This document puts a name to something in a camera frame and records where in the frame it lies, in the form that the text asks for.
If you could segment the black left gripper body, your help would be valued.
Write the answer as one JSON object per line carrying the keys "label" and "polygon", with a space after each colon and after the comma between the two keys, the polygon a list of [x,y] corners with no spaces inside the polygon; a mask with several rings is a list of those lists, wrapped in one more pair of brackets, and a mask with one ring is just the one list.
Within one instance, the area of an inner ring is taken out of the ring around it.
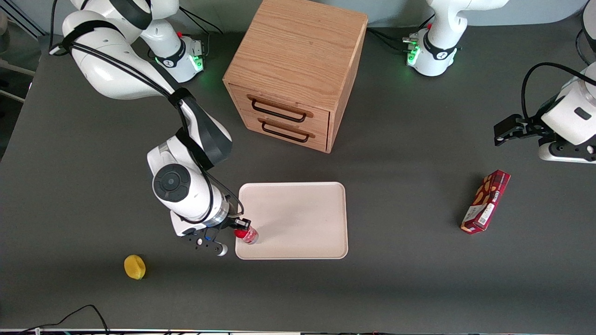
{"label": "black left gripper body", "polygon": [[521,139],[538,136],[544,140],[557,140],[557,135],[540,117],[524,117],[524,131]]}

